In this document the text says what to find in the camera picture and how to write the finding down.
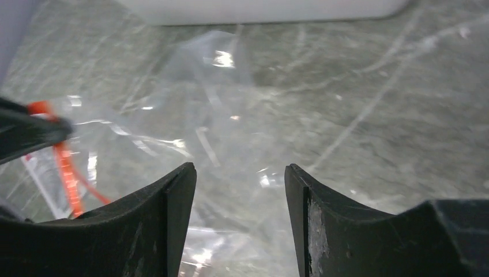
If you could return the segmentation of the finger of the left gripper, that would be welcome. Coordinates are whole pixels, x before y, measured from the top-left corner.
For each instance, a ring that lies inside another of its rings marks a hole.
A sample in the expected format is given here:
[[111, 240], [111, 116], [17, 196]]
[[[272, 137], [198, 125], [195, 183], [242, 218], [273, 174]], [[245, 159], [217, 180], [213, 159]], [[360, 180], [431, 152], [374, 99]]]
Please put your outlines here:
[[49, 102], [23, 105], [1, 98], [1, 164], [66, 141], [71, 122], [52, 112]]

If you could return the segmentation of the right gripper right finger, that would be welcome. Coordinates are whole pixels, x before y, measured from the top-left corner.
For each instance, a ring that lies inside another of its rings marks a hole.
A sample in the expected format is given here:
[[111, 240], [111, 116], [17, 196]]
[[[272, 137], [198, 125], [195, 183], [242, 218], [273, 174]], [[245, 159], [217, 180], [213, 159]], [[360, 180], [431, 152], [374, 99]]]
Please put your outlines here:
[[296, 164], [285, 191], [300, 276], [487, 276], [488, 200], [428, 200], [393, 215]]

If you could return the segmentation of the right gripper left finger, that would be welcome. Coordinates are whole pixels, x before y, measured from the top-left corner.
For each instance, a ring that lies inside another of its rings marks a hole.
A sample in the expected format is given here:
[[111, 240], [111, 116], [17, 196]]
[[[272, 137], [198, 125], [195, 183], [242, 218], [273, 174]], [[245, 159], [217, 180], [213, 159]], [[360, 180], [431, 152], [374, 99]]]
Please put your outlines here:
[[196, 181], [187, 162], [75, 219], [2, 219], [1, 275], [178, 276]]

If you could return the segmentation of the clear zip top bag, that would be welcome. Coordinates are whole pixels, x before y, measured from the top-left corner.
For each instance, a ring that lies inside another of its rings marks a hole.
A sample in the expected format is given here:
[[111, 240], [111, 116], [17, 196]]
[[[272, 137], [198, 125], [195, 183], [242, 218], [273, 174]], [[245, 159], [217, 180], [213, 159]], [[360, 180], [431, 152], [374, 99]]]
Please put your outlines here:
[[247, 54], [234, 33], [183, 42], [125, 115], [80, 95], [48, 100], [73, 133], [1, 164], [1, 220], [75, 219], [190, 162], [197, 181], [178, 276], [297, 276], [286, 159]]

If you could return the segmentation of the white plastic bin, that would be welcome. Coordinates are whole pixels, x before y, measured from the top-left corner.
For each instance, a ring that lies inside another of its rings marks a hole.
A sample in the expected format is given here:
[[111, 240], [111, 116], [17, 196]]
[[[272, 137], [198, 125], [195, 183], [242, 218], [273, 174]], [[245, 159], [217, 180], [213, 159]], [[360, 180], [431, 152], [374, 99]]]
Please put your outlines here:
[[385, 18], [406, 0], [125, 0], [149, 25], [216, 25]]

